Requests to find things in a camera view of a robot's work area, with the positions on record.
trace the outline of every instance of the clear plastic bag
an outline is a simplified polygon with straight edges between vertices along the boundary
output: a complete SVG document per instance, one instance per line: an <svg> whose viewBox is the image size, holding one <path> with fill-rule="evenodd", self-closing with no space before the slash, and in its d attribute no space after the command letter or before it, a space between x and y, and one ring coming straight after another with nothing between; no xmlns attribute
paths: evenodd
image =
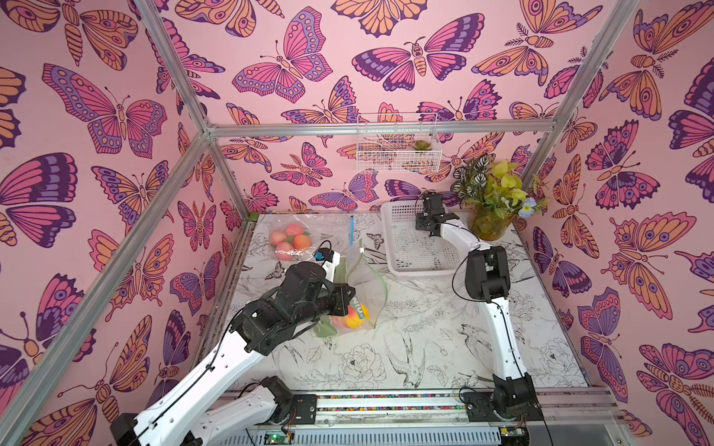
<svg viewBox="0 0 714 446"><path fill-rule="evenodd" d="M303 262L313 259L313 254L322 240L318 216L284 215L271 221L268 242L275 250L278 260Z"/></svg>
<svg viewBox="0 0 714 446"><path fill-rule="evenodd" d="M338 268L335 282L347 282L355 288L356 294L350 301L347 316L323 316L320 319L314 328L318 338L374 329L379 313L387 302L387 283L367 262L361 239L347 250L346 261L341 266L344 266L344 270L340 271L341 268Z"/></svg>

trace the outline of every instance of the white wire basket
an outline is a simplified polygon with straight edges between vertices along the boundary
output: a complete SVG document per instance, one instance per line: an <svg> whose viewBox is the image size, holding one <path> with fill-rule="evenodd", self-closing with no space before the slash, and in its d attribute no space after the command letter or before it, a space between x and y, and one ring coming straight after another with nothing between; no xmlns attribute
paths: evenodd
<svg viewBox="0 0 714 446"><path fill-rule="evenodd" d="M419 200L382 205L387 266L397 277L424 279L453 275L462 259L454 245L442 237L429 237L429 232L416 230L416 211L422 209Z"/></svg>
<svg viewBox="0 0 714 446"><path fill-rule="evenodd" d="M435 173L441 160L441 142L436 133L435 121L417 121L419 113L400 113L413 115L414 122L409 123L404 133L403 123L396 126L394 113L362 113L357 124L356 158L357 171L373 169L378 172L416 172L422 175ZM383 124L375 132L367 127L366 122ZM393 130L389 123L394 122Z"/></svg>

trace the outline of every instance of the blue flower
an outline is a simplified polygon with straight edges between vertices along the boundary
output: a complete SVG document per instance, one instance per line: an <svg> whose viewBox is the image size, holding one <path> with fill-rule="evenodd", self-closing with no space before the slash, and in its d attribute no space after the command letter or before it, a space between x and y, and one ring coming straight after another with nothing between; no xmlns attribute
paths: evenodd
<svg viewBox="0 0 714 446"><path fill-rule="evenodd" d="M526 201L523 202L523 207L521 210L518 212L518 215L520 215L523 218L528 218L531 215L533 215L536 211L536 199L533 197L528 197Z"/></svg>

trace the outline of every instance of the glass vase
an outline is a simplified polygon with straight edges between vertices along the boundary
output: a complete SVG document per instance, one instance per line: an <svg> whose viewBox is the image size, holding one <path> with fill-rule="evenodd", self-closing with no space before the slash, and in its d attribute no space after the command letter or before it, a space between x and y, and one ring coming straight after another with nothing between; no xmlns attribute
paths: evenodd
<svg viewBox="0 0 714 446"><path fill-rule="evenodd" d="M506 229L513 222L515 216L506 218L498 217L493 211L476 206L476 213L471 223L471 232L476 234L481 240L493 241L503 237Z"/></svg>

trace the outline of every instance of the potted plant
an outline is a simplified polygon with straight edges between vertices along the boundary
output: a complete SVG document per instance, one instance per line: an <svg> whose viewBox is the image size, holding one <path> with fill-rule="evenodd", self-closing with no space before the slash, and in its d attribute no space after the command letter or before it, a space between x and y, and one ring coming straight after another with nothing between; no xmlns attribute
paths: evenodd
<svg viewBox="0 0 714 446"><path fill-rule="evenodd" d="M523 182L513 172L517 167L519 163L494 163L485 154L454 172L451 190L462 207L475 211L471 231L482 240L499 239L516 216L528 218L548 205L547 198L536 201L521 189Z"/></svg>

